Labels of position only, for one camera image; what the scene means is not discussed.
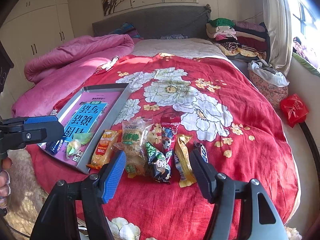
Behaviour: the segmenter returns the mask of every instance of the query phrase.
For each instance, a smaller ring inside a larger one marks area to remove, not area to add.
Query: human hand
[[[10,195],[10,176],[9,173],[6,171],[12,165],[12,161],[10,158],[6,158],[2,160],[2,171],[0,172],[0,208],[7,207],[7,196]]]

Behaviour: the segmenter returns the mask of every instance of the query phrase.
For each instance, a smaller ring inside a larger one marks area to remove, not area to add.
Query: red bag
[[[285,114],[288,124],[293,128],[296,123],[304,122],[306,120],[309,110],[302,102],[297,94],[288,96],[280,103],[280,108]]]

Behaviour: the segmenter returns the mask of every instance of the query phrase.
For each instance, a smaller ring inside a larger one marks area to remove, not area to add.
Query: gray headboard
[[[95,37],[107,35],[123,23],[132,23],[144,39],[184,34],[207,39],[205,24],[210,20],[210,6],[173,5],[145,8],[116,15],[92,24]]]

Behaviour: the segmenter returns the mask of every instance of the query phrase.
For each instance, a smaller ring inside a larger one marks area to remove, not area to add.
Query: floor
[[[291,128],[285,124],[284,116],[282,114],[279,114],[279,116],[283,120],[284,133],[297,164],[301,186],[300,206],[286,226],[296,228],[303,236],[320,213],[319,182],[316,166],[300,126],[295,125],[294,128]]]

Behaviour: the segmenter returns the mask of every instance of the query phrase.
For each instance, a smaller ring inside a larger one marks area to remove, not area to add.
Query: fur rug
[[[36,181],[31,156],[26,149],[9,150],[8,156],[13,165],[9,170],[11,195],[5,219],[10,226],[30,236],[48,194]],[[18,234],[15,237],[26,239]]]

